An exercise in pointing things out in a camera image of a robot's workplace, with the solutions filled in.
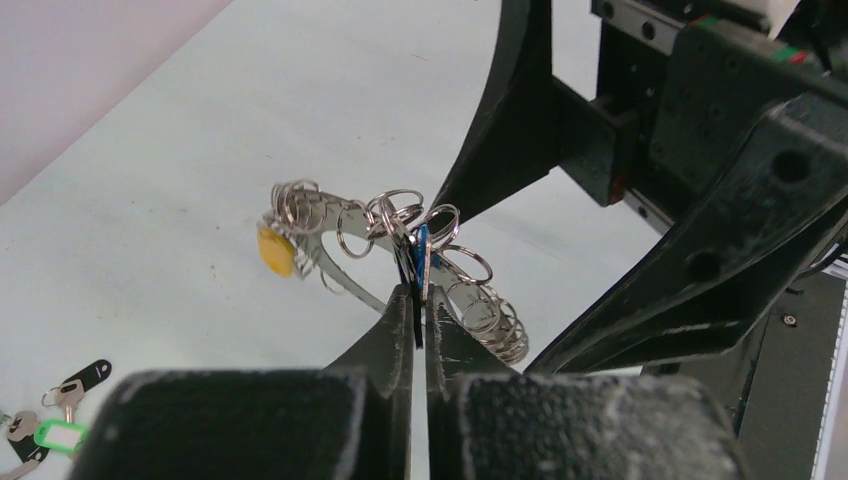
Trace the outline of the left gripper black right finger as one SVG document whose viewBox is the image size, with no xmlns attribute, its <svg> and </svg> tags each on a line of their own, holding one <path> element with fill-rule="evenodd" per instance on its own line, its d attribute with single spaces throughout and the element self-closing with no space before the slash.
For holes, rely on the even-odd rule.
<svg viewBox="0 0 848 480">
<path fill-rule="evenodd" d="M 521 374 L 456 318 L 426 306 L 434 479 L 748 479 L 729 422 L 697 382 L 671 376 Z"/>
</svg>

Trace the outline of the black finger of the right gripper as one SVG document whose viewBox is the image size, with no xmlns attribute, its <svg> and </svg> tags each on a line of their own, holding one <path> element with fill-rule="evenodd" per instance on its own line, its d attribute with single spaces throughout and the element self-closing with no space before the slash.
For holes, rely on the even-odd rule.
<svg viewBox="0 0 848 480">
<path fill-rule="evenodd" d="M 586 373 L 737 345 L 847 221 L 847 110 L 767 109 L 689 215 L 529 365 Z"/>
<path fill-rule="evenodd" d="M 587 100 L 554 75 L 551 2 L 502 2 L 489 76 L 435 204 L 468 221 L 556 168 L 602 207 L 623 200 L 636 112 L 615 101 Z"/>
</svg>

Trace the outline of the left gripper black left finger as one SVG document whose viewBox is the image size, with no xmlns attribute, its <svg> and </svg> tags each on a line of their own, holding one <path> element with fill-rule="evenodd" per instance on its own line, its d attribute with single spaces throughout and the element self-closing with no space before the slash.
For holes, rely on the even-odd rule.
<svg viewBox="0 0 848 480">
<path fill-rule="evenodd" d="M 398 479 L 413 295 L 321 369 L 149 370 L 107 398 L 74 479 Z"/>
</svg>

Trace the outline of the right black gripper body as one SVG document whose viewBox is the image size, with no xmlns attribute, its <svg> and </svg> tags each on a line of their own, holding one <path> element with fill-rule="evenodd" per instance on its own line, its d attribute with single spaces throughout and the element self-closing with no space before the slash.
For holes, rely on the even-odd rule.
<svg viewBox="0 0 848 480">
<path fill-rule="evenodd" d="M 847 103 L 846 85 L 810 48 L 768 38 L 722 1 L 596 1 L 601 21 L 593 106 L 611 146 L 592 179 L 602 206 L 640 196 L 678 219 L 729 168 L 769 106 L 805 93 Z"/>
</svg>

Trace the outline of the metal disc with keyrings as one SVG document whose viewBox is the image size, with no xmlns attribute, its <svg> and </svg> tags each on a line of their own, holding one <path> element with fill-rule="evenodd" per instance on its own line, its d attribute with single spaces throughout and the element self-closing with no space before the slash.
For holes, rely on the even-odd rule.
<svg viewBox="0 0 848 480">
<path fill-rule="evenodd" d="M 309 179 L 276 183 L 270 207 L 257 223 L 261 260 L 284 278 L 317 274 L 335 295 L 349 293 L 377 312 L 384 301 L 357 283 L 328 252 L 333 235 L 341 253 L 353 260 L 373 250 L 390 253 L 403 283 L 423 304 L 436 287 L 459 310 L 460 325 L 508 365 L 523 361 L 529 337 L 511 303 L 492 285 L 494 271 L 479 253 L 457 244 L 460 211 L 452 204 L 431 208 L 413 189 L 393 189 L 368 201 L 322 190 Z"/>
</svg>

